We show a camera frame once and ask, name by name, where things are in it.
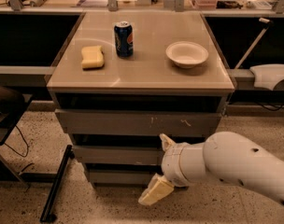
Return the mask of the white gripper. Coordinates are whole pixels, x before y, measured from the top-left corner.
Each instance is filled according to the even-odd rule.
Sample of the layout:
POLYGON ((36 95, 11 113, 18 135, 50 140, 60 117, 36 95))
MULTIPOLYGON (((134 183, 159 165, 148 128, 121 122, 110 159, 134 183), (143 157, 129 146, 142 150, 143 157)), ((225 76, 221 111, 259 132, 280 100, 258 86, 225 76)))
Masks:
POLYGON ((186 187, 193 182, 207 178, 203 157, 204 144, 176 142, 164 133, 160 134, 162 149, 163 175, 154 175, 148 187, 142 192, 138 202, 142 205, 153 205, 168 196, 176 187, 186 187))

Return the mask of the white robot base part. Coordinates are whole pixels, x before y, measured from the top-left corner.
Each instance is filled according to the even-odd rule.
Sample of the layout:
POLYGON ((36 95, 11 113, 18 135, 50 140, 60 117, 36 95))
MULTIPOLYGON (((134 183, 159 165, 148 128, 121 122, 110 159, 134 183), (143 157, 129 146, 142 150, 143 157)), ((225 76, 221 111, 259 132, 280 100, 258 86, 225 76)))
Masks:
POLYGON ((272 91, 278 83, 284 80, 284 64, 271 63, 252 66, 250 72, 254 75, 254 87, 272 91))

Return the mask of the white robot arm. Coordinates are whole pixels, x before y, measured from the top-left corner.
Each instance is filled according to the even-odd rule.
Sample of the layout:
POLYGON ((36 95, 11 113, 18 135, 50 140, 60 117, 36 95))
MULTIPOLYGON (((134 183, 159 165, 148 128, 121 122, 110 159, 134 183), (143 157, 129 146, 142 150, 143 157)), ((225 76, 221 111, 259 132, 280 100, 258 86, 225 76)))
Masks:
POLYGON ((284 206, 284 161, 238 133, 219 132, 204 142, 177 143, 162 133, 162 174, 154 175, 138 202, 152 205, 193 183, 231 184, 284 206))

